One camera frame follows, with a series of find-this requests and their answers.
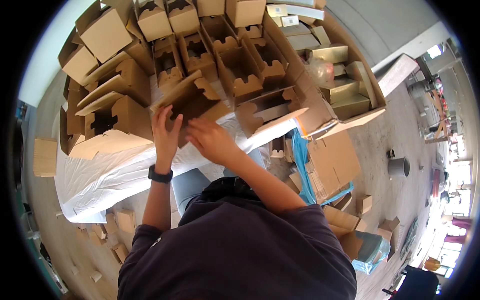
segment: concrete floor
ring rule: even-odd
[[[75,224],[68,222],[63,216],[55,216],[60,206],[54,179],[36,178],[32,174],[33,138],[35,135],[50,136],[52,116],[58,112],[64,101],[61,96],[63,80],[62,74],[55,78],[31,119],[31,123],[36,122],[36,127],[31,126],[26,144],[25,181],[29,187],[27,195],[54,268],[68,288],[89,300],[116,299],[120,265],[115,261],[109,247],[120,241],[129,249],[133,235],[118,231],[101,247],[94,246],[89,240],[78,238],[75,234]],[[375,233],[379,223],[395,216],[400,219],[401,225],[405,226],[405,232],[418,216],[417,237],[421,236],[425,228],[428,208],[424,206],[431,192],[430,169],[432,161],[435,160],[437,145],[425,144],[419,137],[419,126],[424,127],[427,122],[425,118],[419,117],[419,108],[423,107],[423,104],[424,99],[411,99],[406,85],[401,84],[387,97],[387,111],[384,114],[366,125],[348,131],[362,168],[362,172],[354,180],[353,196],[373,195],[371,211],[362,216],[368,224],[368,232]],[[389,179],[385,153],[390,148],[395,150],[397,157],[409,158],[411,167],[408,178]],[[423,172],[419,171],[420,165],[424,166]],[[283,180],[289,174],[289,167],[290,164],[285,160],[272,158],[270,171]],[[213,180],[221,176],[223,167],[207,165],[201,171]],[[139,224],[147,196],[148,190],[117,203],[112,210],[133,209]],[[173,199],[171,207],[172,226],[175,227],[180,216]],[[355,214],[355,201],[351,202],[347,212]],[[416,245],[412,247],[412,251],[415,255]],[[387,299],[387,295],[382,293],[381,289],[392,285],[393,278],[402,264],[396,253],[389,262],[382,262],[370,276],[357,272],[357,299]],[[79,270],[76,275],[72,272],[73,266]],[[96,283],[89,278],[95,270],[103,275]]]

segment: person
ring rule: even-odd
[[[355,299],[355,271],[322,208],[307,206],[214,122],[189,120],[186,140],[234,176],[175,177],[182,218],[170,228],[171,162],[183,123],[179,114],[166,129],[171,109],[152,120],[153,180],[118,299]]]

